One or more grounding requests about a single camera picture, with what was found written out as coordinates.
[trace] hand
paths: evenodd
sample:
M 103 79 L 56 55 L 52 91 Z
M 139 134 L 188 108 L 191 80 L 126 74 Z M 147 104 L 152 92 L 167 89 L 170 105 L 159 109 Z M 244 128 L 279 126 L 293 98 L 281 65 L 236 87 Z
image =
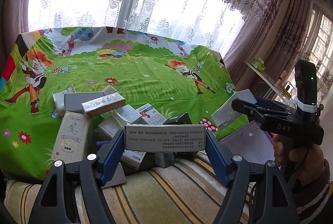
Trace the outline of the hand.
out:
M 29 63 L 27 61 L 23 62 L 22 69 L 27 70 L 29 68 Z
M 34 84 L 34 83 L 35 83 L 35 80 L 34 80 L 32 77 L 26 76 L 26 77 L 25 77 L 25 82 L 26 82 L 27 84 Z
M 280 141 L 280 135 L 274 134 L 273 140 L 274 143 L 274 157 L 275 163 L 278 167 L 281 166 L 281 163 L 284 161 L 284 146 Z M 307 148 L 299 147 L 293 149 L 289 153 L 289 159 L 293 162 L 301 162 L 304 159 Z M 324 154 L 323 151 L 317 144 L 313 144 L 310 148 L 309 153 L 306 157 L 305 162 L 299 169 L 299 174 L 297 179 L 302 183 L 302 186 L 307 185 L 315 180 L 317 180 L 320 175 L 324 172 Z

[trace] yellow flower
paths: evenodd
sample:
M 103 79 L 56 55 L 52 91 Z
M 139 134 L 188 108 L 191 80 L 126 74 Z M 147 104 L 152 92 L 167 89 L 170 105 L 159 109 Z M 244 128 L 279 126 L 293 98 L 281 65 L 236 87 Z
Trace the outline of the yellow flower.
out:
M 19 146 L 19 144 L 16 141 L 13 141 L 12 144 L 15 148 L 17 148 Z

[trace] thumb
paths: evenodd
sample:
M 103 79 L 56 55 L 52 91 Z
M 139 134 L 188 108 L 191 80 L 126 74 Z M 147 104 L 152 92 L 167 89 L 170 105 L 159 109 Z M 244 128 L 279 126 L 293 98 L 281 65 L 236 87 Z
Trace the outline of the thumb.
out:
M 306 154 L 307 148 L 306 147 L 299 147 L 296 149 L 293 149 L 289 153 L 289 159 L 293 162 L 300 162 L 304 159 Z

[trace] orange hair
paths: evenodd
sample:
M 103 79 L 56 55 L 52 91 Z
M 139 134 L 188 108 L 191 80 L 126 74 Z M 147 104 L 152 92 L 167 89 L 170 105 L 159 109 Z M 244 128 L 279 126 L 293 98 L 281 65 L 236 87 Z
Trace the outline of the orange hair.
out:
M 168 66 L 171 68 L 175 68 L 179 65 L 186 65 L 186 63 L 183 61 L 179 61 L 179 60 L 169 60 L 168 61 Z
M 27 57 L 31 60 L 32 59 L 39 60 L 40 62 L 44 63 L 46 66 L 52 66 L 54 64 L 54 61 L 50 60 L 47 57 L 47 55 L 37 47 L 28 50 Z

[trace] striped sleeve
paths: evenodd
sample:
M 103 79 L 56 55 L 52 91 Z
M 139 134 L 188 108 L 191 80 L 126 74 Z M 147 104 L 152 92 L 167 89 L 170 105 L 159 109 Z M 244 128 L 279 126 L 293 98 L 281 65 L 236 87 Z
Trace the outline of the striped sleeve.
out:
M 325 170 L 314 182 L 293 193 L 300 224 L 309 224 L 322 211 L 329 198 L 330 167 L 325 159 Z

